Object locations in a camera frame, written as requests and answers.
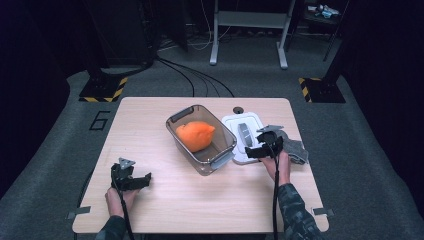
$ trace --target hand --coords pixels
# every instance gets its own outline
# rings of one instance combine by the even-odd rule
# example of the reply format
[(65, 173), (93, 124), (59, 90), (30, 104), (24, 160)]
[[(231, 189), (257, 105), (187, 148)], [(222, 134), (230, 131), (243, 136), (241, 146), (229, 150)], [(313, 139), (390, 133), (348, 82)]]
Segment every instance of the hand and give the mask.
[[(280, 172), (280, 177), (278, 181), (278, 186), (290, 183), (290, 157), (283, 150), (279, 154), (280, 163), (278, 165), (278, 171)], [(265, 165), (266, 170), (268, 170), (269, 176), (272, 180), (275, 181), (275, 161), (270, 157), (259, 158), (259, 160)]]
[[(131, 211), (134, 203), (134, 198), (141, 189), (124, 191), (122, 196), (124, 197), (125, 204), (128, 212)], [(115, 188), (109, 188), (105, 194), (107, 208), (110, 216), (120, 216), (124, 218), (124, 210), (122, 209), (121, 199), (119, 198), (118, 192)]]

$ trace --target yellow and black tape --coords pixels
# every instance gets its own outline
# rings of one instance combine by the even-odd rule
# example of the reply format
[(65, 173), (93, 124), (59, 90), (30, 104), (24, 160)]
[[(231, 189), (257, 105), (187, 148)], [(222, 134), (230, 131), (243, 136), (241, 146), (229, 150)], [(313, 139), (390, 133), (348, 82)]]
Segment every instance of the yellow and black tape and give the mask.
[(82, 102), (116, 102), (119, 99), (119, 96), (122, 94), (122, 91), (124, 90), (124, 86), (127, 83), (128, 78), (124, 78), (119, 82), (119, 85), (113, 94), (113, 96), (107, 96), (107, 97), (98, 97), (98, 96), (91, 96), (91, 97), (80, 97), (79, 101)]
[(320, 78), (299, 78), (300, 87), (302, 89), (303, 97), (305, 98), (306, 102), (312, 102), (310, 89), (308, 89), (308, 86), (306, 84), (306, 81), (321, 81)]

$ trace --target wooden table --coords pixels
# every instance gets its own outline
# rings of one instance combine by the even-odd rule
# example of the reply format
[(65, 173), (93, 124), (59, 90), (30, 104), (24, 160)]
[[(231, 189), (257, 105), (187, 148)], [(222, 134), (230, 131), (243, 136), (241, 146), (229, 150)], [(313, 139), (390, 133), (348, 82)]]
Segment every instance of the wooden table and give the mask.
[[(135, 233), (271, 233), (273, 181), (262, 163), (228, 162), (209, 176), (201, 176), (177, 149), (165, 126), (180, 110), (201, 104), (218, 119), (233, 115), (234, 107), (254, 112), (264, 126), (283, 125), (289, 138), (301, 140), (286, 99), (281, 98), (124, 98), (99, 156), (73, 224), (76, 233), (96, 233), (109, 218), (104, 194), (110, 169), (118, 158), (136, 162), (133, 177), (152, 173), (130, 212)], [(292, 183), (306, 209), (321, 208), (310, 165), (292, 164)], [(279, 231), (283, 224), (278, 211)], [(314, 216), (321, 231), (329, 227), (325, 215)]]

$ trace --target orange object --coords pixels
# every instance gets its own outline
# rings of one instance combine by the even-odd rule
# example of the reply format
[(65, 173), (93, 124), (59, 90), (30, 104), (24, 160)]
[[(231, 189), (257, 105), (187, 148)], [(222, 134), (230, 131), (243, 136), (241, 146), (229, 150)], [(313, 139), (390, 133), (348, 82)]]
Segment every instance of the orange object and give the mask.
[(190, 152), (197, 152), (211, 144), (215, 127), (203, 121), (193, 121), (177, 127), (175, 133)]

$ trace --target black equipment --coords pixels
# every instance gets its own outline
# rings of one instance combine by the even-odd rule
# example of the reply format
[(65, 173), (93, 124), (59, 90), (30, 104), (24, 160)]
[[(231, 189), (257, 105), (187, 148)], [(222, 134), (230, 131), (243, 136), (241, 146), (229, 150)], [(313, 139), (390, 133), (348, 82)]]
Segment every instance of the black equipment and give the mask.
[(259, 143), (262, 144), (260, 148), (245, 147), (246, 154), (249, 158), (263, 158), (270, 156), (275, 158), (283, 150), (283, 133), (280, 130), (282, 127), (268, 125), (264, 128), (257, 130), (262, 132), (256, 137)]
[(146, 174), (142, 178), (133, 178), (134, 161), (119, 158), (119, 164), (113, 164), (111, 168), (112, 187), (119, 191), (142, 189), (149, 186), (152, 173)]

